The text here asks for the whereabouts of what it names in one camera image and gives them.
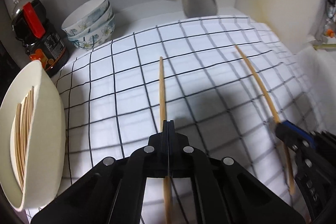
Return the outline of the dark soy sauce bottle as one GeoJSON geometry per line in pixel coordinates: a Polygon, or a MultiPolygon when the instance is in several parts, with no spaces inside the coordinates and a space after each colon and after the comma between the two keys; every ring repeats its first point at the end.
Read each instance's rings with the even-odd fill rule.
{"type": "Polygon", "coordinates": [[[11,25],[31,61],[39,60],[52,77],[67,63],[70,53],[40,0],[13,0],[11,25]]]}

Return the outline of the bottom floral ceramic bowl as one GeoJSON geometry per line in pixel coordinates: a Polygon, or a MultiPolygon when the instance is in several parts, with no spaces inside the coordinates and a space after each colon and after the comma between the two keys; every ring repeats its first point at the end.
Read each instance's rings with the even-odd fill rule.
{"type": "Polygon", "coordinates": [[[91,31],[79,38],[68,38],[68,40],[76,47],[83,50],[91,50],[107,42],[112,36],[115,29],[114,15],[101,27],[91,31]]]}

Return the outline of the large white round basin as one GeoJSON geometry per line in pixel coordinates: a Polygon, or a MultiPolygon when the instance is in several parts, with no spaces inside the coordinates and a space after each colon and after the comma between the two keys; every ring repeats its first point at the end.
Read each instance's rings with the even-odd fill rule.
{"type": "Polygon", "coordinates": [[[1,187],[16,211],[42,207],[58,192],[64,165],[66,126],[63,102],[39,60],[15,77],[1,104],[1,187]],[[33,91],[33,109],[19,182],[15,147],[17,106],[33,91]]]}

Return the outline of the floral ceramic bowl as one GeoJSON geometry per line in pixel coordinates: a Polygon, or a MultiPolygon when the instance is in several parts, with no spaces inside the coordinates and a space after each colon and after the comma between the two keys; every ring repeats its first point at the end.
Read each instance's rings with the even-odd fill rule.
{"type": "Polygon", "coordinates": [[[114,16],[114,13],[113,13],[112,7],[109,6],[107,8],[106,12],[104,12],[104,14],[102,16],[100,16],[100,18],[98,18],[98,20],[96,22],[94,22],[94,24],[92,24],[91,26],[82,30],[81,32],[77,32],[75,29],[73,29],[73,30],[70,31],[70,33],[67,34],[67,36],[71,39],[80,38],[80,37],[92,32],[92,31],[98,29],[100,26],[102,26],[108,20],[113,18],[113,16],[114,16]]]}
{"type": "Polygon", "coordinates": [[[91,31],[79,38],[68,38],[68,40],[76,47],[83,50],[91,50],[107,42],[112,36],[115,29],[114,15],[101,27],[91,31]]]}
{"type": "Polygon", "coordinates": [[[89,0],[78,7],[62,23],[68,36],[75,36],[92,26],[108,8],[108,0],[89,0]]]}

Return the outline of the top floral ceramic bowl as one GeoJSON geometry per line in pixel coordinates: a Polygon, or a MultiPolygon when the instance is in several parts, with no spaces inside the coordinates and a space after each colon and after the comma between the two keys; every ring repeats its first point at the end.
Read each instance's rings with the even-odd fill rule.
{"type": "Polygon", "coordinates": [[[92,26],[108,8],[108,0],[89,0],[78,7],[62,23],[68,36],[75,36],[92,26]]]}

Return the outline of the white checkered cloth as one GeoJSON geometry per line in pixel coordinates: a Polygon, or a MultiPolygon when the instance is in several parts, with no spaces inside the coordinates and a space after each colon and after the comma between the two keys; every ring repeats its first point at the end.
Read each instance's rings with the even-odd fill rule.
{"type": "Polygon", "coordinates": [[[107,156],[122,159],[160,130],[159,65],[167,119],[210,157],[234,158],[292,208],[285,155],[248,59],[281,119],[321,126],[308,77],[263,23],[248,16],[180,20],[127,34],[70,61],[53,77],[66,117],[63,192],[107,156]]]}

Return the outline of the middle floral ceramic bowl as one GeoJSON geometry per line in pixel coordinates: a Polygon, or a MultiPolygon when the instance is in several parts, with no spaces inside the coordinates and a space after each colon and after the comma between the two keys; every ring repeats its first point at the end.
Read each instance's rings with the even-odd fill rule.
{"type": "Polygon", "coordinates": [[[114,16],[114,13],[113,13],[112,7],[109,6],[107,8],[106,12],[104,12],[104,14],[102,16],[100,16],[100,18],[98,18],[98,20],[96,22],[94,22],[94,24],[92,24],[91,26],[82,30],[81,32],[77,32],[75,29],[73,29],[73,30],[70,31],[70,33],[67,34],[67,36],[71,39],[80,38],[80,37],[92,32],[92,31],[98,29],[100,26],[102,26],[108,20],[113,18],[113,16],[114,16]]]}

